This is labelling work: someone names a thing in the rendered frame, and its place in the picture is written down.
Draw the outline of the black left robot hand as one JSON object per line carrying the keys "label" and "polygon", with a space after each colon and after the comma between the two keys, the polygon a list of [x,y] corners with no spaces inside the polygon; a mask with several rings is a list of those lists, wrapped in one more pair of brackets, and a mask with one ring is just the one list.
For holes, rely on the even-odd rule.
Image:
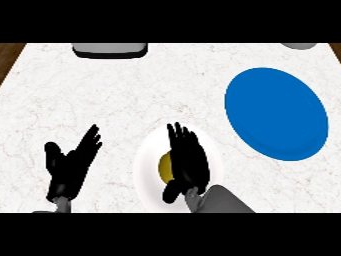
{"label": "black left robot hand", "polygon": [[80,193],[89,167],[103,146],[103,142],[100,141],[101,135],[98,132],[98,126],[92,125],[78,148],[72,150],[69,154],[63,153],[55,142],[48,142],[45,144],[47,169],[51,174],[47,196],[49,202],[54,202],[60,197],[75,200]]}

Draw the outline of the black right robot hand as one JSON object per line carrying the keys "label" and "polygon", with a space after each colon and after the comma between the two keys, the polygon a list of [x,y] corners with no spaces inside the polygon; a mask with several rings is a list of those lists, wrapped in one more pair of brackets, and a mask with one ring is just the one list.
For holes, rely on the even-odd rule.
{"label": "black right robot hand", "polygon": [[179,195],[199,188],[199,194],[206,192],[210,182],[210,167],[205,148],[199,137],[179,123],[168,125],[171,141],[171,163],[173,179],[163,191],[163,201],[172,204]]}

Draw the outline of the yellow lemon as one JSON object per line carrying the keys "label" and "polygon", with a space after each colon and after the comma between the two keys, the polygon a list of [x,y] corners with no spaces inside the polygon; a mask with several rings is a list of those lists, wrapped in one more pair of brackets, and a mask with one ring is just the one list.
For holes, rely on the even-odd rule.
{"label": "yellow lemon", "polygon": [[166,153],[160,158],[159,173],[163,182],[169,183],[173,180],[171,153]]}

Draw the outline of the white plate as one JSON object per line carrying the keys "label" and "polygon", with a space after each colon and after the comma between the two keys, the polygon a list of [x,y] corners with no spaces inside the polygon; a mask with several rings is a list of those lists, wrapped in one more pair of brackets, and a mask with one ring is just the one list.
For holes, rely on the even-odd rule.
{"label": "white plate", "polygon": [[[210,182],[209,186],[224,182],[224,161],[216,147],[215,139],[196,125],[185,124],[199,137],[200,145],[209,160]],[[168,126],[160,126],[147,136],[138,149],[134,163],[134,183],[140,200],[153,213],[188,213],[185,196],[179,195],[173,204],[163,202],[166,183],[160,178],[159,164],[163,155],[171,151]]]}

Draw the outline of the blue plate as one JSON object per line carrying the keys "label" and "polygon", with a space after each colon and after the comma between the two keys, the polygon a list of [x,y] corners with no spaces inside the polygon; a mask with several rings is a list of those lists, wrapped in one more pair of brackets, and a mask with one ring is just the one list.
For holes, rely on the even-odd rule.
{"label": "blue plate", "polygon": [[329,139],[329,115],[308,84],[274,68],[252,68],[225,94],[231,126],[247,145],[283,161],[311,158]]}

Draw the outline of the grey and black appliance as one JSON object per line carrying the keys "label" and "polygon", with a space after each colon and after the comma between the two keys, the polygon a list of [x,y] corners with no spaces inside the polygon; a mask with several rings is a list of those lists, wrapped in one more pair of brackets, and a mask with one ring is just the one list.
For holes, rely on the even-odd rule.
{"label": "grey and black appliance", "polygon": [[147,43],[73,43],[75,54],[89,59],[141,58],[148,52]]}

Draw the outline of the grey round object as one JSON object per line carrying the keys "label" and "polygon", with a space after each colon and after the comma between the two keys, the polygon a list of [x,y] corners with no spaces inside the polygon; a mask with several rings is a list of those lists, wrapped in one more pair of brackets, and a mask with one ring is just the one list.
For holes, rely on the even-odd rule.
{"label": "grey round object", "polygon": [[317,46],[318,43],[281,43],[286,47],[296,50],[308,50]]}

